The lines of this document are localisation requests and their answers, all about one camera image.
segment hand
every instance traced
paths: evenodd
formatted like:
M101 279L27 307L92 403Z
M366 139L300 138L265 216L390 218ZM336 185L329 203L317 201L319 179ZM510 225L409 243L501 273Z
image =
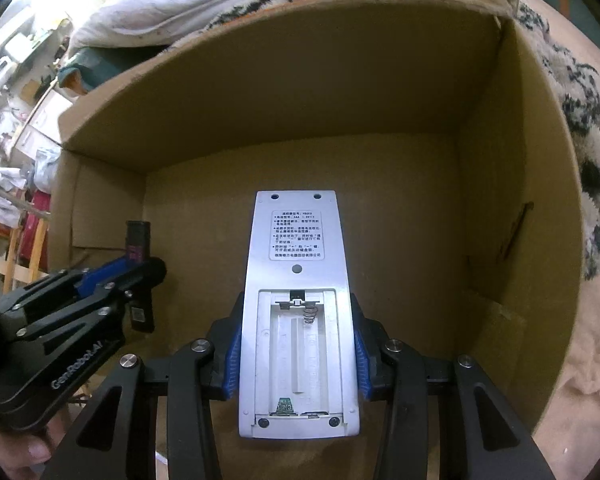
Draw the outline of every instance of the hand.
M46 425L46 440L29 434L0 431L0 467L11 480L37 479L38 475L31 466L51 458L69 424L68 411L64 409Z

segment cardboard box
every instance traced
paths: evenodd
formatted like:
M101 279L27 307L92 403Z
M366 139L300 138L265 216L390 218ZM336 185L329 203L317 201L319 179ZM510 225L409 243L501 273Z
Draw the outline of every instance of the cardboard box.
M366 315L423 354L472 353L532 428L570 341L583 241L570 135L511 15L305 0L110 80L61 117L53 265L108 260L127 219L151 221L168 266L157 329L124 351L164 355L242 290L258 190L334 189ZM270 446L238 440L236 409L214 407L225 477L277 464L281 478ZM357 439L303 445L317 475L347 462L371 477L377 411Z

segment screw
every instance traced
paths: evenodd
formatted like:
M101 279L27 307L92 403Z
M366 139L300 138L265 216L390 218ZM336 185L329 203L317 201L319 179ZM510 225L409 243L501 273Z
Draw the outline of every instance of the screw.
M389 341L387 341L384 344L384 347L389 352L400 352L402 350L403 346L404 346L403 342L400 341L399 339L389 339Z
M211 343L206 339L196 339L193 343L191 343L191 349L194 352L206 352L209 350Z
M471 368L474 365L474 360L470 356L462 354L458 357L458 364L464 368Z
M133 368L137 364L138 356L136 354L127 354L120 358L120 366L123 368Z

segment white remote control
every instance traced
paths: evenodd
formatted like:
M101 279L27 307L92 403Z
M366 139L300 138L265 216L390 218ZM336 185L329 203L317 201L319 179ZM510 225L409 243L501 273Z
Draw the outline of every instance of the white remote control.
M358 434L349 280L333 191L256 196L238 426L253 438Z

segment wooden chair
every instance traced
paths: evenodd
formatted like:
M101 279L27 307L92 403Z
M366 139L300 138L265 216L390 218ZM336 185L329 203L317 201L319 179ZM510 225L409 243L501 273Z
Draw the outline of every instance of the wooden chair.
M32 283L46 276L46 273L40 271L40 259L42 257L48 226L48 220L40 218L36 227L29 267L24 267L17 263L20 252L20 241L22 240L22 227L9 228L0 224L0 231L10 229L8 235L9 247L4 257L0 258L0 274L4 276L4 285L2 288L4 294L11 292L15 288L16 283Z

